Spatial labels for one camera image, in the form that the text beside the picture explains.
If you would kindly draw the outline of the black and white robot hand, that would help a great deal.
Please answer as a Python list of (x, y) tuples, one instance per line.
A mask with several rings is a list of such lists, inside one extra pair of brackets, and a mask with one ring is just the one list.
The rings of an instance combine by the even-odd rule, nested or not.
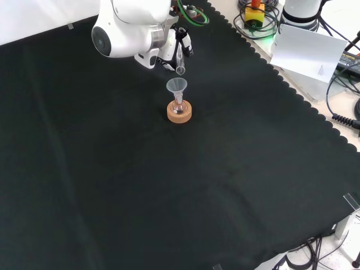
[(187, 27), (172, 26), (166, 42), (161, 48), (150, 49), (145, 54), (137, 54), (135, 60), (148, 69), (160, 63), (166, 70), (183, 75), (186, 71), (185, 57), (194, 53)]

